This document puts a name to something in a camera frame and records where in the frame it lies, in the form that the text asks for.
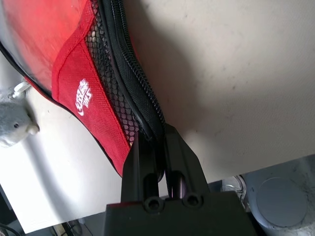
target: gray round object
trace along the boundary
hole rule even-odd
[[[257,206],[262,216],[270,223],[290,227],[305,217],[307,198],[291,180],[271,178],[260,186]]]

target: red bag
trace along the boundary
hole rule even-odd
[[[134,54],[121,0],[3,0],[0,10],[10,35],[0,36],[2,53],[85,125],[120,175],[138,131],[162,145],[164,117]]]

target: black mesh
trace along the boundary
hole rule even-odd
[[[139,130],[138,123],[115,78],[111,65],[108,42],[96,1],[93,1],[92,7],[95,14],[95,20],[88,35],[85,37],[85,42],[105,88],[107,98],[111,102],[112,108],[125,133],[125,137],[131,145],[134,141],[135,133]]]

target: gray stuffed toy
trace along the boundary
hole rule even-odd
[[[0,92],[0,146],[10,147],[39,131],[23,106],[23,89]]]

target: red fabric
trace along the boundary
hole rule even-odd
[[[2,0],[12,38],[26,68],[51,89],[52,66],[78,26],[87,0]]]
[[[88,1],[79,27],[64,44],[54,63],[52,95],[84,123],[122,175],[130,146],[105,95],[84,41],[93,19],[92,4]],[[78,97],[84,97],[88,106],[82,105],[82,99]]]

